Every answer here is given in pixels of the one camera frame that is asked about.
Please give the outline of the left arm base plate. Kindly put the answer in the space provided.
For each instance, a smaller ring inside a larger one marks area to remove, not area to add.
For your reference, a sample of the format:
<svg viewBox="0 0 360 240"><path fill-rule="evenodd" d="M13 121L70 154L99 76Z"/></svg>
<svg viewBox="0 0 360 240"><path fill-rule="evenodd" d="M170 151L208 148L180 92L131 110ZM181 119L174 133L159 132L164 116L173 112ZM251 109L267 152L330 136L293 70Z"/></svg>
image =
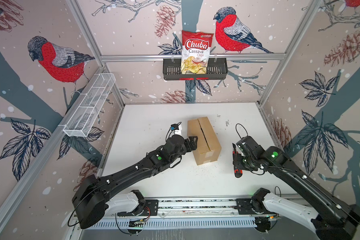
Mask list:
<svg viewBox="0 0 360 240"><path fill-rule="evenodd" d="M149 217L157 216L159 209L158 200L146 200L144 203L139 203L138 206L131 212L118 212L118 217Z"/></svg>

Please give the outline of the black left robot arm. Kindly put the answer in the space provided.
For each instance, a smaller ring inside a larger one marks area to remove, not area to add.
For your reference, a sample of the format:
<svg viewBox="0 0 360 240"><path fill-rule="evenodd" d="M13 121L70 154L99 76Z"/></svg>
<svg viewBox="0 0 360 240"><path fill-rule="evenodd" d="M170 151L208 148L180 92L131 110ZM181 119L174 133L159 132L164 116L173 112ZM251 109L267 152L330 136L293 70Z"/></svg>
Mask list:
<svg viewBox="0 0 360 240"><path fill-rule="evenodd" d="M164 145L147 153L141 161L126 169L105 177L86 177L72 199L80 227L87 229L96 224L104 217L109 207L107 202L112 197L133 184L170 168L174 161L195 151L197 144L196 136L185 139L180 135L173 135Z"/></svg>

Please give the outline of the brown cardboard express box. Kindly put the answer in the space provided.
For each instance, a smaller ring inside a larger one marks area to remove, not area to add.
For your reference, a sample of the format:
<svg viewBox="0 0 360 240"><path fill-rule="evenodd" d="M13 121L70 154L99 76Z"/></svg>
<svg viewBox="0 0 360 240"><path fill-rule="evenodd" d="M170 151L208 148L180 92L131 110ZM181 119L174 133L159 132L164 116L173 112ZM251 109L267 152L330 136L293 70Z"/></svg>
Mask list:
<svg viewBox="0 0 360 240"><path fill-rule="evenodd" d="M198 137L197 149L193 151L198 166L218 160L222 147L208 117L189 120L187 134Z"/></svg>

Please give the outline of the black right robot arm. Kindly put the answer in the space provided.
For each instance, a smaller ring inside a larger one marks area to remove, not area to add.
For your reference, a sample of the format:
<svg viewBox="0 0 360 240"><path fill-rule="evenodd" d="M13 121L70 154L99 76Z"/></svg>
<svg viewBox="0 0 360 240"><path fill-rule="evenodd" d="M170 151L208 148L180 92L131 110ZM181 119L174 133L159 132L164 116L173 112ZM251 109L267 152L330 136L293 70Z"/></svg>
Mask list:
<svg viewBox="0 0 360 240"><path fill-rule="evenodd" d="M241 171L270 173L297 192L308 206L260 188L251 197L255 213L280 214L314 232L321 240L351 240L360 225L360 207L348 205L318 185L277 147L264 150L252 137L233 144L235 174Z"/></svg>

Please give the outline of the red black utility knife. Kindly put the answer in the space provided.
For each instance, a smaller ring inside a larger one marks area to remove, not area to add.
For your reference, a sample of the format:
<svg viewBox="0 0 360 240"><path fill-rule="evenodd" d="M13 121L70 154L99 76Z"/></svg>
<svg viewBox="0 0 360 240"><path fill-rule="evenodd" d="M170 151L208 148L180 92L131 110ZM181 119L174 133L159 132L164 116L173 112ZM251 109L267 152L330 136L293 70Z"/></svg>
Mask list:
<svg viewBox="0 0 360 240"><path fill-rule="evenodd" d="M234 165L234 174L236 178L240 178L243 175L243 171L238 168L239 163L239 152L236 149L236 144L232 143L233 145L233 165Z"/></svg>

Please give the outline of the Chuba cassava chips bag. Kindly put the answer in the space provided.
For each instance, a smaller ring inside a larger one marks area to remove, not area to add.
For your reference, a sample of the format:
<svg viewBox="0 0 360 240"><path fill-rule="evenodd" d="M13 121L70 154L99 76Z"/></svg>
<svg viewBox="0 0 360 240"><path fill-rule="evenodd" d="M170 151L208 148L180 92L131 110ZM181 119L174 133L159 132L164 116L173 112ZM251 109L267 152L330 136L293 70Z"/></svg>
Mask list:
<svg viewBox="0 0 360 240"><path fill-rule="evenodd" d="M182 74L206 74L214 34L182 32Z"/></svg>

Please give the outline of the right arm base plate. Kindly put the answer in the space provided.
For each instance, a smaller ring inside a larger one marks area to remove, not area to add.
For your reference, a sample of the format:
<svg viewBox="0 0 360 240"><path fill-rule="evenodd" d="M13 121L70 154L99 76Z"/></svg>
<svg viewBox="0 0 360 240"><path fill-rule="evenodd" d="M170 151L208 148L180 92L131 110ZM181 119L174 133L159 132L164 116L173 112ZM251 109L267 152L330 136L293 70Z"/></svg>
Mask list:
<svg viewBox="0 0 360 240"><path fill-rule="evenodd" d="M268 211L262 202L246 199L236 199L237 206L235 209L238 210L239 215L277 215L274 212Z"/></svg>

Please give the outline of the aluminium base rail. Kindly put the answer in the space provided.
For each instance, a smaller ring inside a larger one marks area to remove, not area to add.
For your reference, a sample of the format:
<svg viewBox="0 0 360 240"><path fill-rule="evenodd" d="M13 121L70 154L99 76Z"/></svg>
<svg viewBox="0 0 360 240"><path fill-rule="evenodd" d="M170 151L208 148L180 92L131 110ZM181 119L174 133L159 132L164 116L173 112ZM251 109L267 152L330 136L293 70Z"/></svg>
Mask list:
<svg viewBox="0 0 360 240"><path fill-rule="evenodd" d="M104 217L117 216L118 212L131 212L134 210L139 203L144 203L146 200L158 200L159 209L158 217L169 217L169 216L229 216L239 215L239 212L235 207L236 199L232 198L159 198L150 199L142 198L137 194L129 193L125 195L118 195L111 198L107 205ZM276 214L285 215L290 212L293 213L308 213L313 214L316 211L309 206L302 205L298 199L283 199L279 196L271 194L269 200L262 202L265 208Z"/></svg>

